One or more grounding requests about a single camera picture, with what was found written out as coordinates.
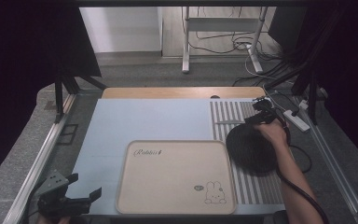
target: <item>white desk frame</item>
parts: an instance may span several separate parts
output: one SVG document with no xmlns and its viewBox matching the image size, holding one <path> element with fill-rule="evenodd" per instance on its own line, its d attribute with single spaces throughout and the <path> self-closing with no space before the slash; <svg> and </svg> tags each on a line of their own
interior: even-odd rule
<svg viewBox="0 0 358 224">
<path fill-rule="evenodd" d="M 190 45 L 188 42 L 189 32 L 255 32 L 252 45 L 247 45 L 247 49 L 257 74 L 263 69 L 255 54 L 258 38 L 261 34 L 268 7 L 262 7 L 259 18 L 190 18 L 189 7 L 185 12 L 185 41 L 183 46 L 182 72 L 187 74 L 190 69 Z"/>
</svg>

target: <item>black round object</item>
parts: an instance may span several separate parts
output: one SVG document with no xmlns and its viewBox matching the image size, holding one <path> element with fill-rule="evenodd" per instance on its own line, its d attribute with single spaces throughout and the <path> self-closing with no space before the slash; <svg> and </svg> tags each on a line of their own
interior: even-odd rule
<svg viewBox="0 0 358 224">
<path fill-rule="evenodd" d="M 241 124 L 227 135 L 228 155 L 237 166 L 257 174 L 275 169 L 277 159 L 272 144 L 253 125 Z"/>
</svg>

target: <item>white power strip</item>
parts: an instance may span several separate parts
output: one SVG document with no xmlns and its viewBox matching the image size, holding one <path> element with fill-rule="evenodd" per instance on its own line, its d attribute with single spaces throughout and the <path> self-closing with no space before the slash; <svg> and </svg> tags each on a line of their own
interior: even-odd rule
<svg viewBox="0 0 358 224">
<path fill-rule="evenodd" d="M 290 121 L 292 121 L 296 126 L 297 126 L 297 128 L 299 129 L 299 130 L 301 130 L 301 132 L 305 132 L 305 131 L 307 131 L 307 130 L 309 130 L 310 129 L 310 126 L 306 123 L 306 122 L 304 122 L 301 118 L 299 118 L 298 116 L 295 116 L 295 117 L 293 117 L 292 116 L 292 111 L 291 110 L 286 110 L 286 111 L 284 111 L 284 116 L 287 118 L 287 119 L 289 119 Z"/>
</svg>

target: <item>gray carpet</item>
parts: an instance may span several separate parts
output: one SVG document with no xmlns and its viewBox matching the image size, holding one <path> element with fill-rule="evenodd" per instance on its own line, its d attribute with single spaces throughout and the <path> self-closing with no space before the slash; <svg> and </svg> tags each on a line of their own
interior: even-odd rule
<svg viewBox="0 0 358 224">
<path fill-rule="evenodd" d="M 269 69 L 276 63 L 263 62 L 262 64 L 265 69 Z M 237 77 L 250 76 L 246 72 L 244 63 L 192 63 L 189 75 L 182 74 L 179 63 L 102 65 L 101 71 L 103 78 L 98 80 L 109 87 L 231 86 Z M 243 81 L 237 86 L 251 86 L 255 81 L 257 79 Z M 73 110 L 66 122 L 67 126 L 63 131 L 64 133 L 76 131 L 76 134 L 60 137 L 59 144 L 50 155 L 42 176 L 54 169 L 59 170 L 63 175 L 72 173 L 93 109 L 102 94 L 81 79 L 78 83 L 83 91 L 76 97 Z M 278 86 L 277 90 L 288 93 L 289 88 L 290 84 L 284 83 Z M 37 106 L 29 123 L 0 167 L 0 223 L 6 217 L 54 121 L 53 91 L 53 86 L 48 86 L 39 92 Z M 295 110 L 286 98 L 280 95 L 274 95 L 273 98 L 284 108 Z M 318 105 L 317 115 L 318 127 L 358 194 L 358 150 L 330 118 L 323 104 Z M 313 166 L 306 176 L 330 223 L 356 223 L 310 133 L 302 133 L 297 128 L 292 128 L 291 131 L 293 144 L 302 147 L 311 156 Z M 305 167 L 308 161 L 304 155 L 296 150 L 294 155 L 300 166 Z M 92 223 L 105 223 L 105 221 L 107 221 L 105 217 L 96 217 Z"/>
</svg>

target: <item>beige tray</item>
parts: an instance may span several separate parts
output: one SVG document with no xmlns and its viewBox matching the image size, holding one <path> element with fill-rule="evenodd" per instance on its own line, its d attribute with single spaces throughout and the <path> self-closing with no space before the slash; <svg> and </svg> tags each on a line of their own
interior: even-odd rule
<svg viewBox="0 0 358 224">
<path fill-rule="evenodd" d="M 117 210 L 122 214 L 231 214 L 230 162 L 220 141 L 133 141 Z"/>
</svg>

